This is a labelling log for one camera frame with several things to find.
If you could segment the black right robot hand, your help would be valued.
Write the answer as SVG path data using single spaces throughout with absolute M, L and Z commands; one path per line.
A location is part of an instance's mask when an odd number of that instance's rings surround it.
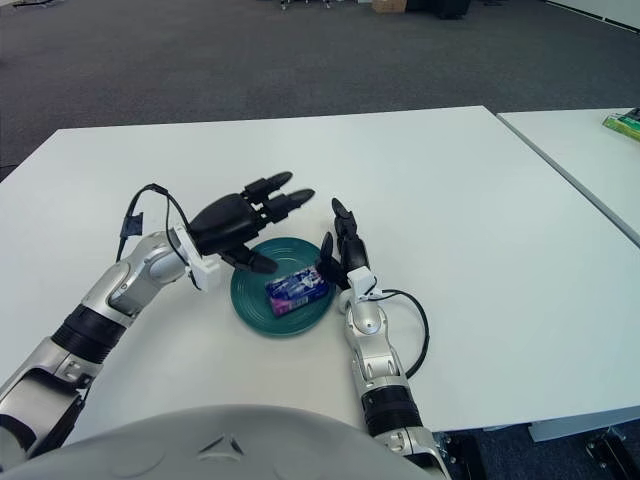
M 331 201 L 334 212 L 334 230 L 340 258 L 333 257 L 334 237 L 326 232 L 315 267 L 323 280 L 337 285 L 341 290 L 349 288 L 347 274 L 360 267 L 370 267 L 366 246 L 358 234 L 358 225 L 352 211 L 337 198 Z

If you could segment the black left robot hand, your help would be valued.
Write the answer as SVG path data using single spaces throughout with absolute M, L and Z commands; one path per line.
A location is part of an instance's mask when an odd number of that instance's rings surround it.
M 286 219 L 315 195 L 312 189 L 279 193 L 291 178 L 288 171 L 260 178 L 242 192 L 228 194 L 205 207 L 188 225 L 197 251 L 203 256 L 217 254 L 237 270 L 275 273 L 277 262 L 250 249 L 247 243 L 268 224 Z

